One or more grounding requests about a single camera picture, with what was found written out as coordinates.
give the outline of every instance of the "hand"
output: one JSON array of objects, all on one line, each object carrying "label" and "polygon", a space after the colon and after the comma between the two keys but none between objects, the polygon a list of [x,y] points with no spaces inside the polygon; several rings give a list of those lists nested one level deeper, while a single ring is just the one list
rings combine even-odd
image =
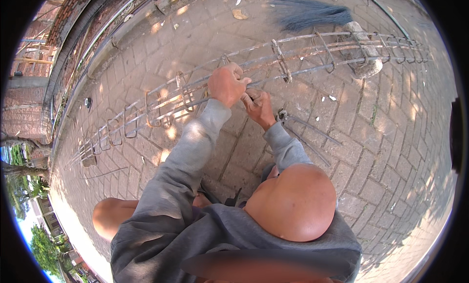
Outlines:
[{"label": "hand", "polygon": [[264,131],[267,131],[276,123],[272,113],[269,93],[248,88],[241,96],[241,101],[246,106],[249,117],[259,123]]},{"label": "hand", "polygon": [[242,75],[243,70],[234,62],[215,69],[208,79],[208,90],[212,98],[231,108],[251,82],[250,78],[240,80]]}]

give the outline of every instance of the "grey hoodie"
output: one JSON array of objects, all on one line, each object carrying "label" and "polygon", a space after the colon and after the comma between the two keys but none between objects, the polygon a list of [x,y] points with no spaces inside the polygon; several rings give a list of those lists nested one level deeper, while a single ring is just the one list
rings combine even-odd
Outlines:
[{"label": "grey hoodie", "polygon": [[[329,229],[311,242],[291,242],[263,230],[243,209],[213,204],[192,221],[192,201],[203,167],[214,150],[220,129],[231,110],[210,99],[198,119],[189,122],[179,142],[148,182],[132,217],[122,223],[111,242],[115,282],[189,282],[196,277],[180,269],[187,258],[223,249],[291,249],[326,252],[346,259],[351,268],[333,278],[353,282],[361,246],[336,211]],[[275,155],[278,170],[294,163],[311,163],[301,143],[280,123],[264,139]]]}]

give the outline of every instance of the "brick paving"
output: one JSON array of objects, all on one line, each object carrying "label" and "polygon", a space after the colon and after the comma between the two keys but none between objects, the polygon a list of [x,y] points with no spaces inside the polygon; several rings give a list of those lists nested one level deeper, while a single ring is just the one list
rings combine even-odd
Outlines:
[{"label": "brick paving", "polygon": [[[373,282],[375,277],[396,282],[412,270],[449,214],[455,183],[448,130],[450,104],[456,92],[442,40],[433,23],[408,2],[379,1],[388,6],[412,38],[430,47],[432,61],[386,63],[378,75],[366,80],[353,79],[351,70],[340,66],[332,74],[319,71],[296,77],[292,84],[275,81],[262,87],[271,93],[274,111],[284,107],[343,143],[339,147],[300,124],[293,126],[312,145],[320,147],[331,163],[326,167],[305,147],[313,162],[330,176],[339,197],[339,210],[362,244],[358,282]],[[267,23],[267,0],[243,0],[236,8],[249,18],[242,21],[231,14],[235,2],[196,0],[179,15],[150,16],[119,46],[121,52],[84,92],[94,99],[91,111],[76,104],[65,124],[56,154],[52,200],[73,209],[97,252],[107,261],[109,244],[97,235],[91,222],[94,205],[106,197],[138,199],[191,115],[182,115],[169,129],[142,129],[137,138],[126,139],[122,146],[97,156],[97,166],[76,165],[68,171],[63,166],[86,133],[95,132],[106,119],[142,97],[144,91],[173,78],[178,70],[184,72],[223,53],[293,35]],[[390,19],[375,5],[367,6],[366,0],[333,3],[348,6],[367,31],[398,34]],[[284,48],[298,48],[302,43],[295,44]],[[241,63],[266,55],[262,52],[255,50],[232,59]],[[298,60],[290,68],[310,65]],[[198,70],[186,80],[209,72]],[[267,71],[271,75],[275,72],[276,68]],[[329,99],[330,94],[337,101]],[[273,156],[262,139],[262,129],[248,119],[242,103],[232,111],[203,180],[223,199],[243,187],[242,199],[246,200]],[[103,178],[78,180],[124,167],[127,169]]]}]

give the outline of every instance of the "broom bristles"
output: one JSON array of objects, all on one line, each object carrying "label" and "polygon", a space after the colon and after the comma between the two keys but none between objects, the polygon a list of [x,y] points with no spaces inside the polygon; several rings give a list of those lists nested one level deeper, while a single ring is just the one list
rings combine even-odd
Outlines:
[{"label": "broom bristles", "polygon": [[316,0],[271,0],[283,30],[301,31],[323,25],[343,26],[352,21],[350,9]]}]

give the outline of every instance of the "blurred object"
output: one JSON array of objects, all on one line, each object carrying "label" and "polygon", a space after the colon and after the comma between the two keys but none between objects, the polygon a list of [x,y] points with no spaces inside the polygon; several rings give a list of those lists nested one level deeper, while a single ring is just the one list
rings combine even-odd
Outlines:
[{"label": "blurred object", "polygon": [[316,0],[271,0],[283,30],[301,31],[323,25],[343,26],[352,21],[350,9]]}]

